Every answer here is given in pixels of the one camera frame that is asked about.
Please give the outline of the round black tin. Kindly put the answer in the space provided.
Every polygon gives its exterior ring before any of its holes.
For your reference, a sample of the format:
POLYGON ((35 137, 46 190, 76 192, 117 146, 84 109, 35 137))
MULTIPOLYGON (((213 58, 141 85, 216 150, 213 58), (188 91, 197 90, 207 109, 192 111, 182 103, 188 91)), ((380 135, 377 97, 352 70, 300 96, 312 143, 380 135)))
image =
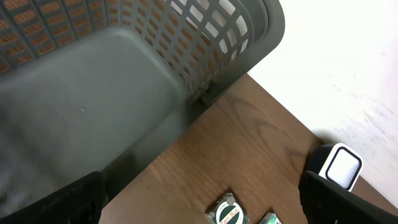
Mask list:
POLYGON ((249 217, 231 192, 223 194, 205 212, 211 224, 247 224, 249 217))

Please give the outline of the green tissue pack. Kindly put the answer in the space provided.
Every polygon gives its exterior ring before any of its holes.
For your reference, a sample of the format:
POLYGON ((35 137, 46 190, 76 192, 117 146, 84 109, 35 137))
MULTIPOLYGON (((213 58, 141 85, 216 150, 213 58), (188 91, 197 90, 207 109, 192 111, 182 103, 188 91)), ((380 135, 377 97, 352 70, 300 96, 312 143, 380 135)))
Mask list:
POLYGON ((282 224, 275 213, 267 213, 258 224, 282 224))

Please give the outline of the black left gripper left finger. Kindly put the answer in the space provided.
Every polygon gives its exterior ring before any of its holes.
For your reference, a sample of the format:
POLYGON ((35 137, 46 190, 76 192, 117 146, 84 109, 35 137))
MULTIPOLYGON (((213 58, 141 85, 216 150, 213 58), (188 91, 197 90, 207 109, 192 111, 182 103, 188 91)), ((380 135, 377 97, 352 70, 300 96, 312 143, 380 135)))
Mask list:
POLYGON ((103 176, 95 171, 1 218, 1 224, 98 224, 105 200, 103 176))

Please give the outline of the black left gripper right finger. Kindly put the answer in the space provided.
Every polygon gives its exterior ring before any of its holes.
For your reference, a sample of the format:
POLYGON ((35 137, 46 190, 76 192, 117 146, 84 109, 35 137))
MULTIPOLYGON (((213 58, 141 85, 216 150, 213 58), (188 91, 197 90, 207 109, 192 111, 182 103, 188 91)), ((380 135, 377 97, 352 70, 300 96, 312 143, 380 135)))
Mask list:
POLYGON ((397 224, 397 216, 312 171, 302 174, 298 189, 309 223, 397 224))

